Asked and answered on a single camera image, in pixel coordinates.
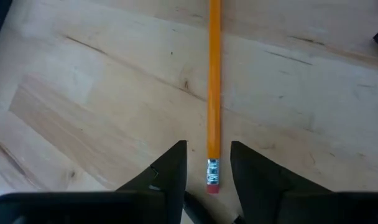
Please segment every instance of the light wood surface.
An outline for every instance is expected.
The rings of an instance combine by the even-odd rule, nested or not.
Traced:
[[[241,212],[232,140],[331,190],[378,190],[378,1],[223,1],[218,195],[205,193],[207,23],[203,0],[14,0],[0,194],[114,190],[181,139],[187,189],[222,223]]]

